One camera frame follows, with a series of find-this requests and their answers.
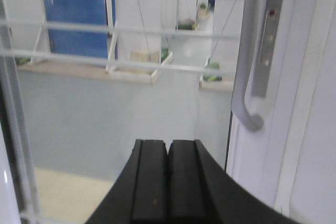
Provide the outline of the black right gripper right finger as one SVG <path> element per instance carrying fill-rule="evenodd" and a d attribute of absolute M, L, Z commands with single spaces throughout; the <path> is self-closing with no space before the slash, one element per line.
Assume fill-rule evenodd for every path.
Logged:
<path fill-rule="evenodd" d="M 174 140 L 169 170 L 169 223 L 294 223 L 236 183 L 200 140 Z"/>

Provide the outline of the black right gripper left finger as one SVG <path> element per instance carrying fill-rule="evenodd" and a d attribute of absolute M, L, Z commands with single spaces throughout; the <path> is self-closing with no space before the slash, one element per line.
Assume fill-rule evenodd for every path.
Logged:
<path fill-rule="evenodd" d="M 167 152 L 161 140 L 136 140 L 132 153 L 87 223 L 166 223 Z"/>

